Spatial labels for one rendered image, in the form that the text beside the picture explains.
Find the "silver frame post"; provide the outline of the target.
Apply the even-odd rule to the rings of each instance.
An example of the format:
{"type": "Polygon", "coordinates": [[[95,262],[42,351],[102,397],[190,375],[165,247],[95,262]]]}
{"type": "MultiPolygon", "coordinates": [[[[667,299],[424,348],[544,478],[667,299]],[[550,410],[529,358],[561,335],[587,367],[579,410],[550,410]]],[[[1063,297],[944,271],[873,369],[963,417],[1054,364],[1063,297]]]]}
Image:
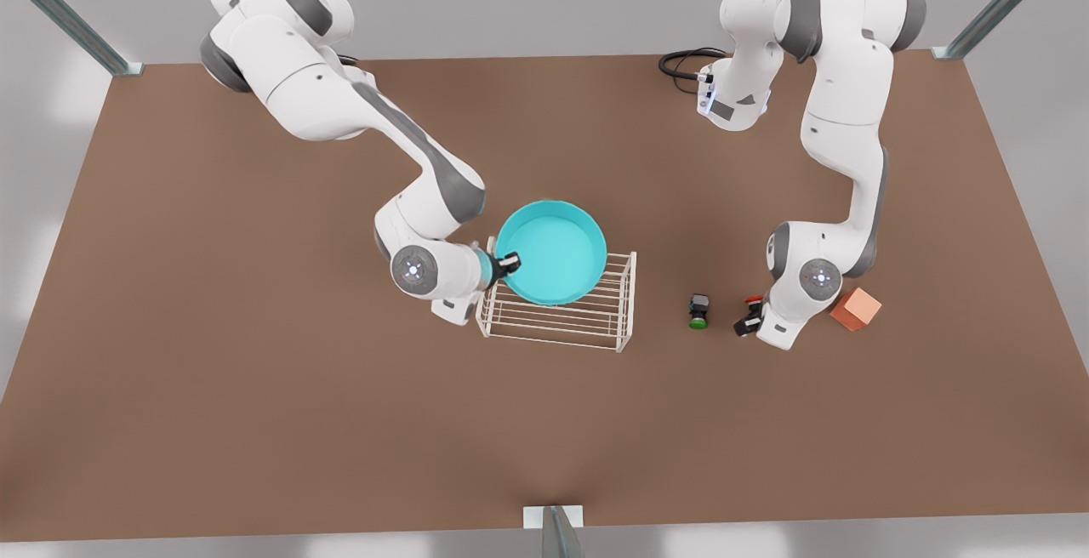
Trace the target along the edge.
{"type": "Polygon", "coordinates": [[[143,63],[129,62],[119,54],[66,0],[30,0],[30,3],[38,7],[47,19],[52,20],[60,31],[64,31],[70,39],[77,43],[86,54],[114,77],[137,77],[143,73],[143,63]]]}
{"type": "Polygon", "coordinates": [[[932,57],[937,60],[963,60],[1023,0],[990,0],[949,45],[933,47],[932,57]]]}
{"type": "Polygon", "coordinates": [[[584,526],[584,506],[525,506],[522,526],[540,527],[541,558],[586,558],[576,527],[584,526]]]}

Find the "turquoise round plate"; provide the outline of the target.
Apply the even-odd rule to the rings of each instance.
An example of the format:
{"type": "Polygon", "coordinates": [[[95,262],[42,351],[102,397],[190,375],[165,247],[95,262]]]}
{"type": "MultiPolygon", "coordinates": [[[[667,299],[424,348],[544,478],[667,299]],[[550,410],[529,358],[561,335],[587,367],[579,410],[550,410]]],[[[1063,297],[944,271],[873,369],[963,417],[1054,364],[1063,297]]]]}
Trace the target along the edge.
{"type": "Polygon", "coordinates": [[[584,298],[602,278],[609,256],[602,228],[564,201],[537,201],[511,214],[495,239],[495,255],[510,253],[521,257],[521,268],[505,283],[548,306],[584,298]]]}

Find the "orange cube block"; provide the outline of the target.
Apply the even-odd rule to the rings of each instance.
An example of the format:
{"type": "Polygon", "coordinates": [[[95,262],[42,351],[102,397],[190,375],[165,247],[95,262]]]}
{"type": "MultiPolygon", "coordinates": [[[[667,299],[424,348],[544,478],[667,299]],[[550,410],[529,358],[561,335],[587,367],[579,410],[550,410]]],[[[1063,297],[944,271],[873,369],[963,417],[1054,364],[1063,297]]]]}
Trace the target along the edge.
{"type": "Polygon", "coordinates": [[[844,293],[836,304],[830,310],[830,316],[839,322],[849,332],[858,332],[874,319],[876,313],[881,310],[882,303],[872,298],[861,288],[852,289],[844,293]]]}

